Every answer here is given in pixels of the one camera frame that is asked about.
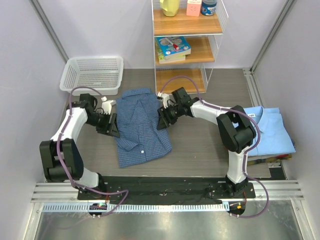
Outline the dark blue checkered shirt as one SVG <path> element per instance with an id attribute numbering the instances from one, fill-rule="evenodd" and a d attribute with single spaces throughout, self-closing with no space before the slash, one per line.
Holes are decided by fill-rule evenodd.
<path id="1" fill-rule="evenodd" d="M 169 154 L 173 146 L 166 129 L 158 130 L 160 101 L 150 88 L 123 92 L 116 99 L 116 137 L 120 168 L 144 164 Z"/>

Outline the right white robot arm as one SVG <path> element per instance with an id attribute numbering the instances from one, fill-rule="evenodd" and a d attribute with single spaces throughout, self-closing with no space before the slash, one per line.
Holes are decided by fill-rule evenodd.
<path id="1" fill-rule="evenodd" d="M 248 151 L 256 138 L 252 121 L 240 105 L 222 107 L 204 101 L 199 97 L 191 98 L 181 87 L 172 92 L 173 99 L 159 92 L 158 130 L 174 125 L 181 116 L 199 118 L 217 125 L 224 147 L 228 150 L 228 171 L 225 177 L 226 193 L 233 198 L 241 195 L 248 184 Z"/>

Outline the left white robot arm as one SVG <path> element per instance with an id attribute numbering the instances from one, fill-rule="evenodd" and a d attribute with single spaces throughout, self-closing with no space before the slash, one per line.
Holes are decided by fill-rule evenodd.
<path id="1" fill-rule="evenodd" d="M 84 125 L 95 127 L 99 134 L 119 137 L 117 115 L 112 113 L 116 102 L 105 96 L 101 101 L 101 107 L 98 107 L 97 98 L 89 93 L 81 94 L 78 101 L 70 101 L 57 132 L 39 145 L 43 172 L 48 182 L 70 182 L 78 190 L 89 191 L 97 200 L 106 195 L 106 184 L 101 174 L 85 168 L 76 142 Z"/>

